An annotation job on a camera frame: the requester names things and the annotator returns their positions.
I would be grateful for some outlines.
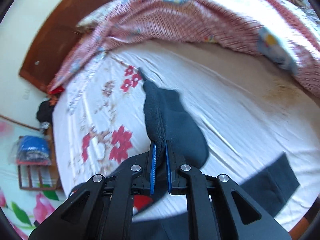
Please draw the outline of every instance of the wooden headboard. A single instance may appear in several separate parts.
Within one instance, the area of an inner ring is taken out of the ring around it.
[[[111,0],[62,0],[45,21],[26,55],[19,75],[43,92],[63,59],[81,38],[76,24]]]

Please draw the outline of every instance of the red object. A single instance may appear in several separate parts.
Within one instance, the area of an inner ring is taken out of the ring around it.
[[[86,134],[83,139],[82,139],[82,159],[83,162],[85,163],[88,159],[88,152],[87,152],[87,148],[89,147],[90,144],[90,133]]]
[[[132,148],[131,136],[131,132],[124,131],[123,125],[119,127],[118,131],[113,131],[111,144],[114,147],[111,149],[109,160],[115,159],[120,164],[123,159],[128,158],[127,150]]]
[[[135,208],[138,209],[138,211],[140,211],[142,208],[144,208],[145,206],[149,205],[152,202],[153,202],[152,198],[148,196],[135,195],[133,205],[135,206]]]
[[[131,87],[131,85],[132,85],[131,80],[127,78],[127,79],[123,82],[123,84],[122,84],[122,86],[121,86],[121,89],[123,90],[123,92],[127,92],[127,91],[129,90],[129,88]]]
[[[63,91],[64,91],[64,88],[62,86],[58,86],[56,89],[49,91],[48,94],[54,95],[54,94],[62,93]]]
[[[141,80],[141,76],[140,76],[140,74],[139,73],[137,73],[137,74],[134,74],[133,76],[132,76],[132,79],[131,79],[131,81],[132,81],[132,87],[136,87],[137,85],[138,85],[138,82]]]
[[[46,161],[42,161],[42,162],[27,162],[27,161],[20,161],[18,159],[16,159],[16,164],[17,165],[21,165],[21,166],[32,166],[32,165],[39,165],[39,166],[49,166],[51,165],[51,161],[50,160],[46,160]]]
[[[125,77],[126,76],[130,76],[130,75],[132,75],[133,74],[133,66],[129,66],[126,70],[125,70]]]

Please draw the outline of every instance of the blue gripper pad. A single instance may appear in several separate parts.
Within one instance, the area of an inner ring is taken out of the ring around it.
[[[170,168],[170,161],[169,161],[169,153],[168,153],[168,145],[167,142],[165,143],[165,167],[167,170],[167,183],[168,183],[168,192],[171,193],[171,168]]]
[[[156,145],[153,145],[152,150],[152,163],[151,163],[151,179],[150,179],[150,193],[153,195],[155,191],[155,180],[156,180]]]

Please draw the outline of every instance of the red flower pattern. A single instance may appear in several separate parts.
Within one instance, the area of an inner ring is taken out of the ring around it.
[[[121,86],[121,89],[122,89],[123,92],[125,93],[125,92],[127,92],[127,91],[129,90],[129,88],[131,87],[131,85],[132,85],[131,80],[127,78],[127,79],[123,82],[123,84],[122,84],[122,86]]]
[[[115,159],[120,164],[123,159],[125,160],[128,158],[127,150],[132,148],[132,144],[130,142],[131,136],[131,132],[124,131],[123,125],[120,126],[118,131],[113,131],[111,141],[113,148],[110,152],[110,160]]]
[[[88,159],[88,152],[87,152],[87,148],[89,147],[90,144],[90,133],[86,134],[83,139],[82,139],[82,159],[83,162],[85,163]]]
[[[138,82],[141,80],[141,76],[140,76],[140,73],[136,73],[132,76],[132,87],[136,87],[138,85]]]
[[[129,66],[126,70],[125,70],[125,77],[126,76],[130,76],[130,75],[132,75],[133,74],[133,66]]]

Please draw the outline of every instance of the plastic bag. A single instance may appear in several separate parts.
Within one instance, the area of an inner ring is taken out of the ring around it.
[[[51,165],[48,142],[36,136],[23,136],[17,143],[17,165]]]

